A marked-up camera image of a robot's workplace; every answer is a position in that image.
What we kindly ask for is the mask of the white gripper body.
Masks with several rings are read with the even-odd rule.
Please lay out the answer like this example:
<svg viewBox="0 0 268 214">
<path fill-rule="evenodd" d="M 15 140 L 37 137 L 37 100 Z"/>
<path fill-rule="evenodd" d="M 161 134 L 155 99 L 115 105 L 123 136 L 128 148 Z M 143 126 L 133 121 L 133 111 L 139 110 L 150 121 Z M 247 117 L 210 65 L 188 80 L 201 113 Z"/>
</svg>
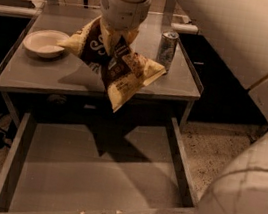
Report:
<svg viewBox="0 0 268 214">
<path fill-rule="evenodd" d="M 138 28 L 146 20 L 151 0 L 100 0 L 102 17 L 118 30 Z"/>
</svg>

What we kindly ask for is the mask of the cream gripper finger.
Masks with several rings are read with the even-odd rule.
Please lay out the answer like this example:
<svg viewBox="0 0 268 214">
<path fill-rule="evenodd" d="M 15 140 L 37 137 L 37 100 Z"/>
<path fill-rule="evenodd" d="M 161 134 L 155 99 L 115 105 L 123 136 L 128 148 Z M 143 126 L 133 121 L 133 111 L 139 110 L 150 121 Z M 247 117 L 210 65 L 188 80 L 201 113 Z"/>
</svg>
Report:
<svg viewBox="0 0 268 214">
<path fill-rule="evenodd" d="M 112 29 L 103 18 L 100 19 L 100 29 L 105 52 L 112 56 L 115 51 L 115 46 L 121 39 L 121 31 Z"/>
<path fill-rule="evenodd" d="M 129 45 L 133 43 L 133 41 L 136 39 L 138 34 L 139 34 L 139 29 L 137 29 L 137 28 L 129 29 L 129 30 L 123 31 L 121 33 L 125 42 Z"/>
</svg>

